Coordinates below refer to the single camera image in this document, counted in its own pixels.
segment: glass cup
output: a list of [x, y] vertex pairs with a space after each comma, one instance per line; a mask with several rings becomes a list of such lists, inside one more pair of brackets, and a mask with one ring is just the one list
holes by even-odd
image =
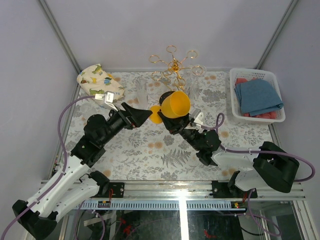
[[191, 68], [191, 78], [189, 79], [190, 87], [187, 91], [191, 104], [194, 104], [200, 96], [199, 77], [204, 76], [206, 72], [207, 69], [203, 65], [195, 65]]
[[148, 92], [147, 92], [147, 80], [144, 78], [138, 78], [135, 81], [137, 99], [139, 101], [139, 108], [146, 110], [148, 108]]

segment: black bracket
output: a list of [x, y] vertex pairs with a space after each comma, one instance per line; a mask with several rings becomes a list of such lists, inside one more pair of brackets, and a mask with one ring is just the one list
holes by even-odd
[[124, 182], [110, 182], [109, 191], [113, 190], [113, 199], [123, 199], [125, 194], [125, 183]]
[[[249, 195], [249, 191], [241, 191], [239, 188], [237, 191], [232, 191], [228, 187], [228, 182], [219, 182], [219, 181], [212, 181], [212, 193], [210, 193], [210, 196], [213, 196], [214, 199], [242, 199], [244, 197], [244, 194], [247, 193]], [[254, 191], [251, 194], [251, 199], [258, 198], [257, 191]]]

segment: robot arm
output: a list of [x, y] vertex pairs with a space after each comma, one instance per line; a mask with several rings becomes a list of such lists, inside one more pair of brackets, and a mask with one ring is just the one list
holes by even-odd
[[[92, 115], [84, 127], [84, 136], [76, 144], [68, 158], [66, 171], [61, 167], [58, 172], [27, 201], [18, 200], [13, 206], [16, 216], [34, 204], [18, 222], [37, 240], [45, 239], [56, 227], [57, 222], [82, 201], [93, 197], [109, 197], [109, 179], [99, 171], [89, 174], [78, 187], [68, 189], [80, 179], [105, 153], [104, 146], [122, 129], [139, 128], [152, 114], [149, 110], [121, 104], [124, 110], [112, 109], [109, 119], [102, 115]], [[58, 177], [60, 181], [53, 186]], [[38, 199], [46, 190], [52, 188], [43, 198]]]
[[[100, 114], [92, 115], [84, 127], [84, 136], [71, 151], [66, 172], [62, 172], [61, 168], [34, 196], [27, 201], [18, 200], [12, 206], [14, 214], [18, 216], [37, 202], [18, 220], [37, 240], [46, 238], [55, 229], [57, 222], [83, 200], [92, 196], [109, 197], [109, 179], [99, 171], [91, 172], [89, 178], [72, 191], [68, 192], [68, 189], [99, 160], [105, 153], [105, 144], [117, 133], [122, 129], [132, 130], [140, 127], [152, 114], [149, 110], [132, 108], [125, 102], [121, 105], [124, 110], [118, 110], [112, 105], [108, 120]], [[204, 165], [231, 165], [251, 169], [233, 173], [226, 185], [231, 196], [213, 194], [215, 198], [242, 197], [244, 192], [260, 186], [270, 186], [283, 193], [290, 192], [299, 167], [298, 161], [294, 158], [276, 154], [252, 154], [250, 151], [236, 153], [247, 151], [247, 148], [230, 148], [226, 151], [221, 147], [215, 130], [199, 132], [196, 128], [203, 117], [203, 113], [198, 109], [192, 114], [173, 119], [165, 117], [161, 112], [158, 112], [158, 115], [171, 134], [180, 134], [197, 151], [196, 156]], [[271, 142], [265, 142], [259, 149], [283, 152]], [[53, 186], [62, 174], [60, 181]], [[52, 188], [51, 191], [38, 200], [49, 188]]]
[[248, 168], [248, 171], [236, 171], [229, 183], [228, 191], [238, 198], [251, 189], [271, 187], [289, 193], [299, 168], [299, 162], [293, 158], [278, 154], [257, 153], [273, 151], [285, 153], [272, 142], [264, 142], [256, 149], [224, 148], [215, 130], [199, 132], [203, 113], [195, 109], [191, 114], [179, 118], [167, 118], [158, 112], [166, 129], [173, 135], [180, 134], [196, 151], [200, 162], [206, 166], [234, 166]]

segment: blue cloth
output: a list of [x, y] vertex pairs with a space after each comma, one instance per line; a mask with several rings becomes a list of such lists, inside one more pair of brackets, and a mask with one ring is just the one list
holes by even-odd
[[241, 112], [251, 117], [282, 109], [284, 104], [275, 89], [265, 80], [256, 79], [235, 86]]

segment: gray wall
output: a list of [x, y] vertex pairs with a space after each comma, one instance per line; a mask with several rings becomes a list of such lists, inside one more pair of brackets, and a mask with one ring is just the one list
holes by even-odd
[[[264, 70], [274, 72], [286, 119], [276, 125], [283, 148], [311, 161], [318, 171], [304, 190], [320, 230], [320, 1], [301, 0], [267, 58]], [[310, 170], [303, 163], [298, 177]]]
[[[48, 176], [76, 72], [36, 0], [0, 1], [0, 233]], [[7, 240], [21, 239], [15, 224]]]
[[47, 0], [84, 69], [165, 69], [168, 45], [199, 51], [207, 69], [254, 68], [291, 0]]

